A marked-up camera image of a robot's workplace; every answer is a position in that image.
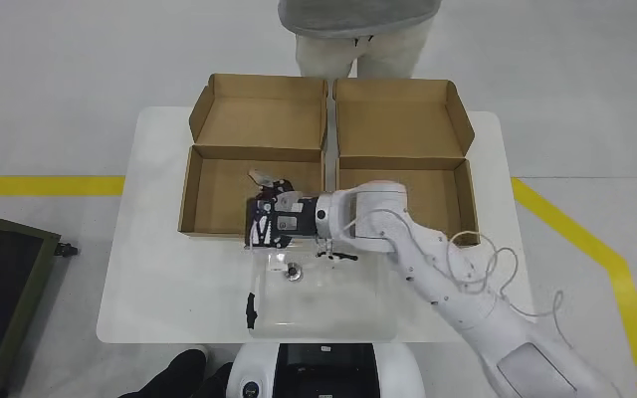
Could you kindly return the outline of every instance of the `yellow tape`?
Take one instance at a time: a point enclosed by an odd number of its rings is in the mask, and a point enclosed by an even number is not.
[[[3,196],[118,196],[123,176],[0,176]]]
[[[512,178],[512,184],[514,196],[521,205],[606,269],[628,337],[633,362],[637,364],[637,290],[628,263],[518,178]]]

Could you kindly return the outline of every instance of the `clear plastic tray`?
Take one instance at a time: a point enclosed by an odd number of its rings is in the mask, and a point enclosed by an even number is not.
[[[378,341],[396,335],[388,291],[391,272],[384,256],[358,261],[317,257],[312,245],[253,251],[256,338],[320,338]],[[288,263],[301,266],[291,282]]]

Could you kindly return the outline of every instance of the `cardboard box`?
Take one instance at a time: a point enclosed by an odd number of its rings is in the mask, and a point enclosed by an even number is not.
[[[415,222],[452,236],[478,231],[471,170],[474,139],[449,81],[338,80],[334,84],[339,159],[337,189],[371,180],[407,187]],[[476,245],[466,235],[461,245]]]
[[[324,191],[326,96],[320,79],[211,76],[190,115],[179,231],[243,236],[246,200],[259,192],[251,168]]]

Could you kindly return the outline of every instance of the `table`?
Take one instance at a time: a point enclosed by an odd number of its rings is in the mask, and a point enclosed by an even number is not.
[[[97,325],[103,342],[255,341],[246,328],[246,297],[251,287],[246,276],[252,263],[243,243],[177,232],[192,144],[190,111],[190,107],[149,107],[139,115]],[[508,294],[519,307],[533,311],[500,122],[489,112],[469,112],[469,117],[476,131],[467,158],[479,227],[496,245],[509,246],[519,254],[520,270]],[[466,253],[475,264],[485,264],[490,255],[486,244]],[[494,286],[507,278],[511,266],[505,261],[496,270]],[[410,290],[402,294],[405,300],[396,314],[395,341],[460,340],[428,303]]]

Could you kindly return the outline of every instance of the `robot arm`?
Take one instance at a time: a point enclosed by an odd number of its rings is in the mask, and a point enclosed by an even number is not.
[[[414,223],[406,209],[405,187],[392,182],[323,194],[316,206],[318,235],[388,253],[408,284],[474,349],[500,397],[619,396],[564,342],[546,336],[489,286],[481,289],[484,272],[442,232]]]

